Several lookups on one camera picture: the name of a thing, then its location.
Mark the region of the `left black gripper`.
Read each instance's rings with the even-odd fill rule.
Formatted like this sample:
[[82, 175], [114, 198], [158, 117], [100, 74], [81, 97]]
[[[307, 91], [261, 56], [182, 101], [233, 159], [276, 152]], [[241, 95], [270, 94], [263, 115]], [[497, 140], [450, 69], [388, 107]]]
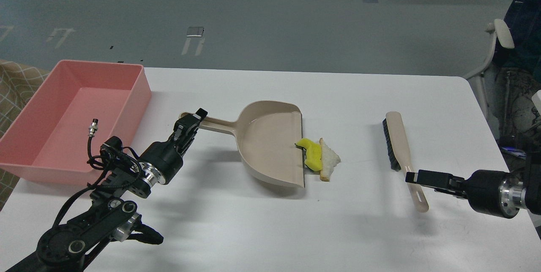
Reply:
[[183, 166], [183, 157], [193, 143], [201, 122], [208, 112], [184, 113], [173, 126], [171, 139], [152, 143], [139, 157], [145, 172], [144, 181], [149, 185], [169, 184]]

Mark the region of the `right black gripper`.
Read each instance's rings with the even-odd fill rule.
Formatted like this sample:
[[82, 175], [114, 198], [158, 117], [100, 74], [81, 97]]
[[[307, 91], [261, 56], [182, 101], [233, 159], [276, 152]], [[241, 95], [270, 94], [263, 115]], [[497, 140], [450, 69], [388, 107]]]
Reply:
[[509, 212], [502, 201], [502, 184], [508, 177], [508, 172], [493, 170], [477, 170], [466, 179], [444, 172], [419, 170], [408, 172], [405, 181], [467, 199], [470, 207], [480, 214], [511, 219], [514, 213]]

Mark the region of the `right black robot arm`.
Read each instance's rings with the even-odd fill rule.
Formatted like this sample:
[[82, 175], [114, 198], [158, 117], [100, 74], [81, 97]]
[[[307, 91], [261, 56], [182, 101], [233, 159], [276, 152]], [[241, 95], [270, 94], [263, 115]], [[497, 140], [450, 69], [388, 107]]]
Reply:
[[468, 201], [475, 212], [514, 218], [521, 209], [540, 214], [540, 144], [533, 137], [515, 134], [501, 137], [503, 153], [525, 164], [512, 172], [477, 170], [469, 178], [429, 170], [407, 172], [405, 181]]

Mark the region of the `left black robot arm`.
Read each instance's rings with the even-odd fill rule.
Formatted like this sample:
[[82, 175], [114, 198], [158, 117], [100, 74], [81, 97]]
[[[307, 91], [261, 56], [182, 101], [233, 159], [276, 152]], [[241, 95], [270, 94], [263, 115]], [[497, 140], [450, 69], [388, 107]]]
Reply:
[[169, 184], [183, 166], [208, 112], [199, 109], [175, 122], [166, 141], [152, 143], [143, 154], [125, 152], [120, 138], [112, 136], [92, 154], [98, 119], [89, 126], [87, 163], [101, 171], [93, 183], [72, 195], [59, 210], [53, 225], [38, 240], [33, 253], [10, 267], [11, 272], [82, 272], [111, 242], [135, 240], [159, 245], [164, 237], [143, 224], [135, 201], [125, 192], [146, 199], [156, 184]]

